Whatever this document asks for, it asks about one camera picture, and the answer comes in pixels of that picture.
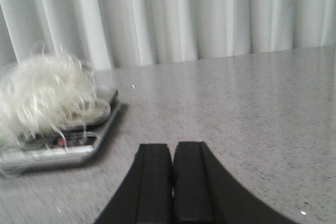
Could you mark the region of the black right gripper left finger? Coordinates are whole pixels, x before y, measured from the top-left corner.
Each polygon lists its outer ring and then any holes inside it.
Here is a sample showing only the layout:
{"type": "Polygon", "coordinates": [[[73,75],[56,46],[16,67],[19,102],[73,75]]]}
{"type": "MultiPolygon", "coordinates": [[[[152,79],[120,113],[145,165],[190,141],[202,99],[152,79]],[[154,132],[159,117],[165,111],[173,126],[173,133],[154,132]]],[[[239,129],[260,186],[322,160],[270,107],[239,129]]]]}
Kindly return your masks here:
{"type": "Polygon", "coordinates": [[[172,223],[172,161],[166,144],[140,144],[123,182],[95,223],[172,223]]]}

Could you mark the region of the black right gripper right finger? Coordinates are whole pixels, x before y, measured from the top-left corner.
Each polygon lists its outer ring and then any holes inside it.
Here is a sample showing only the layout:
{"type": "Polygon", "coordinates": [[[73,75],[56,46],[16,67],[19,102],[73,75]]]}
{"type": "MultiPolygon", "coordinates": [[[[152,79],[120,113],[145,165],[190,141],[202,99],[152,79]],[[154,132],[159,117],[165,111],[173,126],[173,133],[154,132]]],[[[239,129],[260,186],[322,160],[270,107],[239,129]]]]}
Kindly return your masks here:
{"type": "Polygon", "coordinates": [[[242,186],[204,142],[174,155],[175,223],[292,223],[242,186]]]}

